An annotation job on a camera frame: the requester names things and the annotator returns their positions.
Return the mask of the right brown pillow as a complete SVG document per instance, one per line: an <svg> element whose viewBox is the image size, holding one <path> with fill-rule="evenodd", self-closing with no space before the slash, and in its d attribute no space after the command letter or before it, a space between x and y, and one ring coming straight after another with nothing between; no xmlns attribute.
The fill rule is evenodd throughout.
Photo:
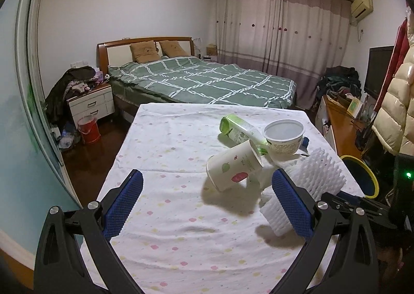
<svg viewBox="0 0 414 294"><path fill-rule="evenodd" d="M161 50L164 55L174 57L188 57L189 53L186 52L177 41L160 41Z"/></svg>

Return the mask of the white bedside cabinet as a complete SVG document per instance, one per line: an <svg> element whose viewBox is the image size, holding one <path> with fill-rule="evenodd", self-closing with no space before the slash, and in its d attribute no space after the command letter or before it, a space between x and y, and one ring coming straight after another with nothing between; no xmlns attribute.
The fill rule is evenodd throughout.
<svg viewBox="0 0 414 294"><path fill-rule="evenodd" d="M89 93L70 98L67 102L76 128L83 117L91 115L101 119L115 112L112 87L109 83L103 83Z"/></svg>

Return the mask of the white plastic bowl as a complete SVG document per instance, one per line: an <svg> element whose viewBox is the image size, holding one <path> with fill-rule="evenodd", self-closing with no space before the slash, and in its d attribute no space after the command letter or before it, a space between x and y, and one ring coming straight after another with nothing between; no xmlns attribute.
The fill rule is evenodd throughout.
<svg viewBox="0 0 414 294"><path fill-rule="evenodd" d="M263 135L275 154L293 155L299 150L305 127L294 119L280 119L266 125Z"/></svg>

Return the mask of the striped pink curtain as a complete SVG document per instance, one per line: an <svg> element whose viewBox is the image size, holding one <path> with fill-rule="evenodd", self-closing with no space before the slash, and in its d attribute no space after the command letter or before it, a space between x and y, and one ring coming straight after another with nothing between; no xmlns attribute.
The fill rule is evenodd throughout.
<svg viewBox="0 0 414 294"><path fill-rule="evenodd" d="M325 70L342 62L350 20L349 0L216 0L218 60L293 80L308 110Z"/></svg>

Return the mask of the cream puffer jacket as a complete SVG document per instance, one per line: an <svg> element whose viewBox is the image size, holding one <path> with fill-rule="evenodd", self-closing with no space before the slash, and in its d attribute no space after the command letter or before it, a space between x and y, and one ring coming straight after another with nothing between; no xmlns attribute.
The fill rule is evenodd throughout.
<svg viewBox="0 0 414 294"><path fill-rule="evenodd" d="M407 9L409 49L385 93L373 131L393 155L413 155L413 12Z"/></svg>

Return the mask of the sliding wardrobe door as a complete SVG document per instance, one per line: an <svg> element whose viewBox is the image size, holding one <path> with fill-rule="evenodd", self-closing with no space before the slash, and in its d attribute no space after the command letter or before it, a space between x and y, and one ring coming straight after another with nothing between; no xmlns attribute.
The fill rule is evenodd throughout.
<svg viewBox="0 0 414 294"><path fill-rule="evenodd" d="M40 0L1 0L1 250L33 269L51 206L80 206L46 119Z"/></svg>

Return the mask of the red garment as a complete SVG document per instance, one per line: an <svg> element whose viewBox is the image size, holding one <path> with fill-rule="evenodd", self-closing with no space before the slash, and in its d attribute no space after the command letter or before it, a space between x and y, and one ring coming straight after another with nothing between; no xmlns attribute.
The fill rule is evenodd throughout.
<svg viewBox="0 0 414 294"><path fill-rule="evenodd" d="M389 65L386 71L385 79L382 83L380 94L375 103L375 107L374 107L375 112L379 111L382 101L385 98L387 89L391 83L391 80L394 77L398 68L402 65L405 55L408 52L409 43L408 43L407 31L408 31L408 20L405 19L403 23L400 25L400 27L398 28L398 32L396 35L396 41L395 41L395 44L394 44L394 47L391 53L391 58L390 58Z"/></svg>

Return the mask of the white paper cup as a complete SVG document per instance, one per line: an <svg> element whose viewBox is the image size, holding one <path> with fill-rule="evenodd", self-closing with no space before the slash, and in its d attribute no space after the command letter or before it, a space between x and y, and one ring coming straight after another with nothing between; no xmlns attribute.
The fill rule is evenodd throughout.
<svg viewBox="0 0 414 294"><path fill-rule="evenodd" d="M260 154L247 140L220 154L211 156L206 163L206 173L219 192L232 188L263 167Z"/></svg>

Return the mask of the wooden sideboard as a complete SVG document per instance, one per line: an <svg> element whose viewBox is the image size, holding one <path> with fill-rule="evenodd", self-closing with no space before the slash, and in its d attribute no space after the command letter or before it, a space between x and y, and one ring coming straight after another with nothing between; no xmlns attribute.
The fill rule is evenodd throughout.
<svg viewBox="0 0 414 294"><path fill-rule="evenodd" d="M339 157L350 155L362 159L362 151L357 148L355 141L357 131L362 131L365 124L354 119L342 105L328 96L321 99L315 127Z"/></svg>

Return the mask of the green white drink bottle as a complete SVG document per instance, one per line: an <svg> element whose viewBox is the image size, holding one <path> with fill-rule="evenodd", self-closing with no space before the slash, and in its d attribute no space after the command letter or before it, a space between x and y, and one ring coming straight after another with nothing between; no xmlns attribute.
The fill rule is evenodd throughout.
<svg viewBox="0 0 414 294"><path fill-rule="evenodd" d="M221 134L227 136L236 144L251 140L258 153L263 156L267 154L267 140L259 130L249 122L234 114L222 117L219 126Z"/></svg>

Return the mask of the small cardboard box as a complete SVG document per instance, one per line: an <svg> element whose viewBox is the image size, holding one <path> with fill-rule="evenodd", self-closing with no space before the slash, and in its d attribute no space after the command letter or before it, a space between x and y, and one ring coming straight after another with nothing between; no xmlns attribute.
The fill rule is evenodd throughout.
<svg viewBox="0 0 414 294"><path fill-rule="evenodd" d="M215 44L208 44L206 46L206 55L217 56L218 55L217 46Z"/></svg>

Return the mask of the white floral table cloth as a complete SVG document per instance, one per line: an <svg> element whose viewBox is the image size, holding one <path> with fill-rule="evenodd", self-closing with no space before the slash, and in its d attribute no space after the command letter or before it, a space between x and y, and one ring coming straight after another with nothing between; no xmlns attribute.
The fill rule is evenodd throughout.
<svg viewBox="0 0 414 294"><path fill-rule="evenodd" d="M230 145L220 137L222 117L235 114L258 129L278 119L305 127L309 148L337 155L304 112L237 105L150 103L139 107L100 190L105 195L133 169L143 192L112 247L146 293L269 293L304 241L295 232L274 235L259 208L270 181L218 192L206 162Z"/></svg>

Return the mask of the red bucket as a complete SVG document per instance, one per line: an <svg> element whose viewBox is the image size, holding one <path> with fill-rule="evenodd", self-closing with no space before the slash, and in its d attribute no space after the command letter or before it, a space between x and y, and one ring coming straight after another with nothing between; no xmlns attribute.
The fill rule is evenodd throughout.
<svg viewBox="0 0 414 294"><path fill-rule="evenodd" d="M86 145L91 145L100 139L100 132L98 129L97 119L95 116L84 116L79 119L78 131L80 132L83 142Z"/></svg>

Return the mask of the blue white wrapper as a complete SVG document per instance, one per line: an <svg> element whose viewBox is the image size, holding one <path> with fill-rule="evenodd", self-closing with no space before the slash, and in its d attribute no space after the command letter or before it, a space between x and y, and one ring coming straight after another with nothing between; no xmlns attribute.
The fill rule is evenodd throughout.
<svg viewBox="0 0 414 294"><path fill-rule="evenodd" d="M308 149L307 149L308 146L309 146L309 138L308 137L304 137L302 139L301 145L299 147L299 151L300 151L300 154L302 156L309 156L309 152L308 152Z"/></svg>

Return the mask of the left brown pillow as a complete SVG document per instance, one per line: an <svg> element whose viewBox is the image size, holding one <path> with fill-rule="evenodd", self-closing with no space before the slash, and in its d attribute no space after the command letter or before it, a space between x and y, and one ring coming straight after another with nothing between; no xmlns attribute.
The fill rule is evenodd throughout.
<svg viewBox="0 0 414 294"><path fill-rule="evenodd" d="M133 61L140 64L154 62L161 59L154 41L132 43L130 45L130 51Z"/></svg>

